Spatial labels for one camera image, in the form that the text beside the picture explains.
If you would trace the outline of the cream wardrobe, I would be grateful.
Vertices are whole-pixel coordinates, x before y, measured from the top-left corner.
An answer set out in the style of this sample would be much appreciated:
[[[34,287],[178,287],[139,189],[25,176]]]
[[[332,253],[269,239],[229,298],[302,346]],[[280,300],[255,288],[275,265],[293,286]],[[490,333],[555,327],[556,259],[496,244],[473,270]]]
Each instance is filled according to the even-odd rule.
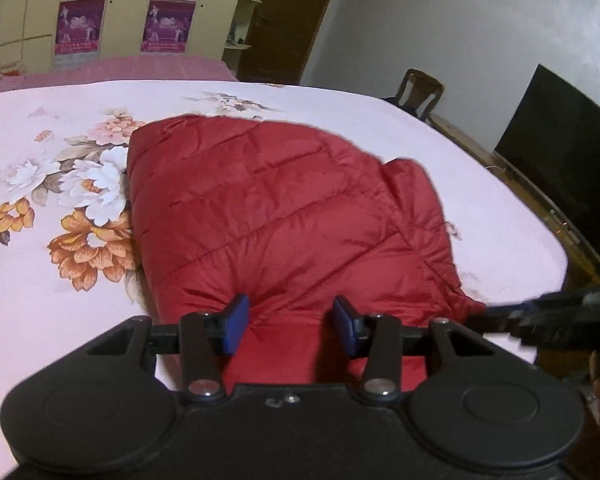
[[[150,0],[105,0],[99,54],[128,58],[142,53],[140,44]],[[237,0],[196,0],[184,53],[222,60]],[[44,74],[53,68],[56,25],[61,0],[0,0],[0,67]]]

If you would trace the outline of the brown wooden door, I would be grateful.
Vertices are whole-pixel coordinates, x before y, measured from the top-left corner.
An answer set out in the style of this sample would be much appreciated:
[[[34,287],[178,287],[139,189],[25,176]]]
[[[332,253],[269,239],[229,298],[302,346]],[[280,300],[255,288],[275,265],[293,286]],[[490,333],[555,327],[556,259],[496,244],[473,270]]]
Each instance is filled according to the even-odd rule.
[[[298,84],[329,0],[262,0],[254,10],[237,78]]]

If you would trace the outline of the lower left purple poster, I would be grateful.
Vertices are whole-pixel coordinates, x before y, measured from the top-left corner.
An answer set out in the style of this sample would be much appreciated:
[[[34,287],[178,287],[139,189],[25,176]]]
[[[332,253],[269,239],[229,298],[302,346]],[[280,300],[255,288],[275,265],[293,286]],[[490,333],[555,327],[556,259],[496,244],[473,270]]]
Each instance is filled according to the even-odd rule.
[[[54,70],[70,70],[96,60],[105,0],[70,0],[59,5]]]

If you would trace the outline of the white floral bed quilt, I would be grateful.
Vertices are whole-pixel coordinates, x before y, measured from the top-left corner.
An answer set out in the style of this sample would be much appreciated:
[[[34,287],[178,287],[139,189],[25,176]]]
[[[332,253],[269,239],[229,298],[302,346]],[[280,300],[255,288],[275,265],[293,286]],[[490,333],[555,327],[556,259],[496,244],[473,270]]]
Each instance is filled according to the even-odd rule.
[[[359,94],[234,81],[128,80],[0,93],[0,406],[20,380],[148,311],[140,278],[63,278],[48,249],[85,208],[76,236],[122,205],[126,146],[143,122],[184,114],[295,122],[338,134],[388,162],[410,158],[436,188],[464,291],[486,304],[562,287],[567,256],[515,194],[455,144],[397,108]],[[0,478],[15,468],[0,429]]]

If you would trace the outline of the pink striped bed sheet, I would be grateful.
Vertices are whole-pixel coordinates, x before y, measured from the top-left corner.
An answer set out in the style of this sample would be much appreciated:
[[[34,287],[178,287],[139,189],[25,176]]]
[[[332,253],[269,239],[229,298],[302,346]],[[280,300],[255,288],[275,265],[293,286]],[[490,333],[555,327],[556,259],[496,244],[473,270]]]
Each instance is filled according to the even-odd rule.
[[[0,78],[0,92],[115,80],[236,81],[237,78],[224,62],[210,58],[175,54],[137,55],[104,58],[71,70],[45,74],[4,75]]]

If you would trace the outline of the lower right purple poster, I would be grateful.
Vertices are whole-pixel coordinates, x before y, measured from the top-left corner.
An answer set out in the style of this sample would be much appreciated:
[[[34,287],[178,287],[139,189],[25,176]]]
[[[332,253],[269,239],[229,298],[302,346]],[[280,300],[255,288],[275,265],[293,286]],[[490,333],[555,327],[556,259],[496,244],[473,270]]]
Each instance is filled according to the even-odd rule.
[[[195,8],[195,1],[150,0],[140,52],[184,53]]]

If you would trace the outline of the wooden chair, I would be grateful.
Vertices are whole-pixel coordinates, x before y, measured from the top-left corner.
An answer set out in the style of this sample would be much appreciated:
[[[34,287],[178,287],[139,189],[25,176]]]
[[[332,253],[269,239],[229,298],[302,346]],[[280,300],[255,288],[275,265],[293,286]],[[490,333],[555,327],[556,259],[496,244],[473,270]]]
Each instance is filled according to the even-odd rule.
[[[405,113],[426,122],[432,110],[442,98],[445,86],[434,78],[416,68],[409,68],[394,96],[385,101],[399,107]]]

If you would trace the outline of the red puffer jacket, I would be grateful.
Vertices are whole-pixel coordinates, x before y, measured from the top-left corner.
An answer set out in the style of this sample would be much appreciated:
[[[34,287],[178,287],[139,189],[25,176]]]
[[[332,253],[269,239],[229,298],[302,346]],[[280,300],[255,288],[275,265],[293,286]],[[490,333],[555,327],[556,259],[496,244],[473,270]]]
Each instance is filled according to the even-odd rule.
[[[249,298],[224,382],[355,382],[332,318],[344,297],[411,326],[484,311],[453,261],[440,200],[411,159],[382,162],[286,122],[186,115],[132,134],[133,234],[158,315]]]

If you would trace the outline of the cream corner shelf unit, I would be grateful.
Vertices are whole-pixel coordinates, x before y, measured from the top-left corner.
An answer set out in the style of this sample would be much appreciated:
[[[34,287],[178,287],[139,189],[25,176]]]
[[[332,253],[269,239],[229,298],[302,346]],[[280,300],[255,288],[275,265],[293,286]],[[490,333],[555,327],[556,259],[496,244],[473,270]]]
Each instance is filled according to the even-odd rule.
[[[262,0],[237,0],[222,57],[223,62],[234,76],[237,76],[242,55],[251,48],[247,36],[254,11],[261,3]]]

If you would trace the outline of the black flat television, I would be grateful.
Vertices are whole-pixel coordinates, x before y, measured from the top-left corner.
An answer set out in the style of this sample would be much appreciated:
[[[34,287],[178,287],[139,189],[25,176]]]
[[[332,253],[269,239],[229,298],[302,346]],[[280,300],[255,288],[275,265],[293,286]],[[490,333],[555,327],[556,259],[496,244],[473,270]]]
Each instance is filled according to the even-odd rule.
[[[494,148],[600,261],[600,106],[543,65]]]

